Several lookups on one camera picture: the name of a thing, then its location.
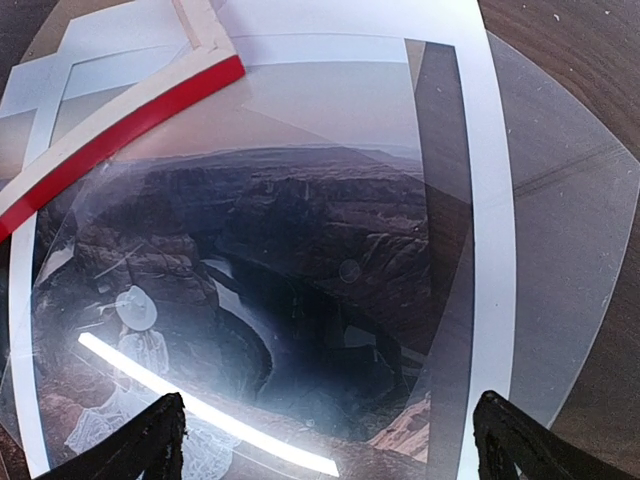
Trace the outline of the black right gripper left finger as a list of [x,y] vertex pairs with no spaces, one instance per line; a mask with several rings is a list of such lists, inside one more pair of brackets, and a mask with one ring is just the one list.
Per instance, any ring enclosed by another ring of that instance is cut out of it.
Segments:
[[183,399],[169,393],[93,448],[38,478],[179,480],[185,431]]

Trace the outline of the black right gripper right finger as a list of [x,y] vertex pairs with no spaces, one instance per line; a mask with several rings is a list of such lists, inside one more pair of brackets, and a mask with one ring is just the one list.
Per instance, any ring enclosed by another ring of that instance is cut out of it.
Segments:
[[635,478],[562,440],[495,391],[482,393],[473,427],[482,480]]

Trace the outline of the white mat board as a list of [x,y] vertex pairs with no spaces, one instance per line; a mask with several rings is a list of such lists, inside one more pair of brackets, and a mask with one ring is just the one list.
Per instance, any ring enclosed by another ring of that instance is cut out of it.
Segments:
[[[56,24],[39,32],[2,99],[3,187],[100,107],[191,51],[173,2],[62,1],[53,9]],[[431,246],[433,337],[416,384],[430,397],[422,479],[475,478],[472,410],[484,391],[511,390],[516,293],[509,153],[478,4],[208,2],[244,66],[239,80],[278,62],[409,63]]]

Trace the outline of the canyon landscape photo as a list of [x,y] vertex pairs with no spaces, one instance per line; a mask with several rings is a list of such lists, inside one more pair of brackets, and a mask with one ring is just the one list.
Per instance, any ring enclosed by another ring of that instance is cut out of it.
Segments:
[[422,479],[431,246],[411,67],[246,76],[5,246],[1,443],[38,476],[159,396],[186,479]]

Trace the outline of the clear acrylic sheet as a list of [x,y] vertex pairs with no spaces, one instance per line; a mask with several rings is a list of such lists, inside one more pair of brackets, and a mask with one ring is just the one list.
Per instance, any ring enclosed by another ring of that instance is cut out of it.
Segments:
[[[639,420],[614,460],[569,426],[579,379],[600,335],[638,214],[639,163],[539,67],[488,36],[504,116],[514,201],[516,293],[511,390],[505,399],[562,440],[639,475]],[[1,475],[16,473],[1,443]]]

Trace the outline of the red wooden picture frame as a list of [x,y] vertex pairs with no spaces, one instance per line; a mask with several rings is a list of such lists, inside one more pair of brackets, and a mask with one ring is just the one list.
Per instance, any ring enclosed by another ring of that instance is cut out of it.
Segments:
[[130,87],[29,161],[1,190],[1,238],[101,161],[227,87],[245,69],[208,1],[174,1],[191,51]]

